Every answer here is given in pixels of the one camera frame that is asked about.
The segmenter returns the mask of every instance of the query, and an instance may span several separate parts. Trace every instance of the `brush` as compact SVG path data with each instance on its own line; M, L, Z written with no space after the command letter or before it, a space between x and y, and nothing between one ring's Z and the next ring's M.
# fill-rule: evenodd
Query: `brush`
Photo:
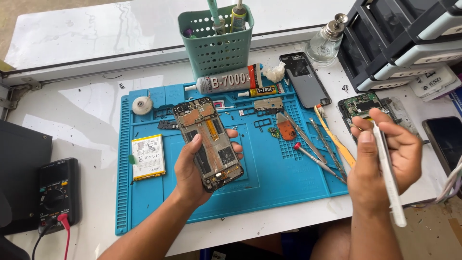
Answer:
M316 115L319 118L319 121L321 122L322 126L324 127L324 130L327 132L327 134L330 136L332 141L334 141L335 145L339 149L340 153L343 155L345 158L346 162L350 165L351 168L353 168L354 164L356 163L355 158L353 155L351 155L350 151L339 141L337 136L333 135L332 132L329 130L329 127L327 127L326 123L324 122L323 118L327 118L326 112L322 108L321 104L316 105L313 107L315 110Z

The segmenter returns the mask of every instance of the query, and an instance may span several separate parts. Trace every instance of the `teal plastic basket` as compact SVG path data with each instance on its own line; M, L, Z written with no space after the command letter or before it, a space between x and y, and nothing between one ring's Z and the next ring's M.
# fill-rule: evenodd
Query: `teal plastic basket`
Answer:
M231 11L234 6L218 9L218 14L226 21L227 32L231 27ZM244 6L247 9L246 21L249 27L244 31L224 35L214 35L210 10L183 12L178 16L180 34L188 52L195 80L248 65L254 18L250 8ZM183 32L189 28L194 31L193 35L197 38L189 39L183 36Z

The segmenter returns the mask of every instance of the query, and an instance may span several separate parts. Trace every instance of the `green circuit board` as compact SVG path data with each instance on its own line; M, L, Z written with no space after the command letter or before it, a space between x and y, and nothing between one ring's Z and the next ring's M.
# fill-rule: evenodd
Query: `green circuit board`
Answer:
M366 93L343 101L350 117L368 115L369 110L376 107L382 108L382 104L374 93Z

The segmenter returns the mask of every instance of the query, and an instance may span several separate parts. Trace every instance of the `white desk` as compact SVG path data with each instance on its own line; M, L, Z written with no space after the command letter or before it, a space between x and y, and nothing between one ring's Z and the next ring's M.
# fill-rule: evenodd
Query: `white desk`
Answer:
M292 52L296 52L292 45L253 51L249 64L262 62L273 67L278 65L280 55ZM356 94L352 88L348 93L342 90L344 84L350 83L339 62L317 73L332 99L332 104L324 107L329 127L355 156L356 145L341 119L337 102ZM45 85L42 90L27 93L9 115L9 122L53 136L52 160L75 157L80 162L83 217L78 225L71 227L71 260L97 258L117 239L114 230L121 96L134 89L186 83L193 78L188 62L106 77L119 75L122 76L113 80L98 75ZM442 116L460 117L451 100L424 103L408 87L377 94L381 98L399 97L424 139L421 121ZM348 172L348 164L343 164ZM434 198L441 191L446 175L430 144L424 146L422 164L422 178L402 195L404 204ZM351 216L352 211L350 197L345 195L231 216L223 221L192 223L184 227L168 255L345 218ZM8 236L29 253L37 238L37 231ZM60 259L65 240L65 232L44 236L37 258Z
M217 0L218 7L236 3L236 0ZM326 24L335 14L348 13L354 1L245 0L244 3L255 19L253 34L261 34ZM20 15L5 61L17 69L30 69L168 49L183 45L178 15L206 9L205 0L136 0Z

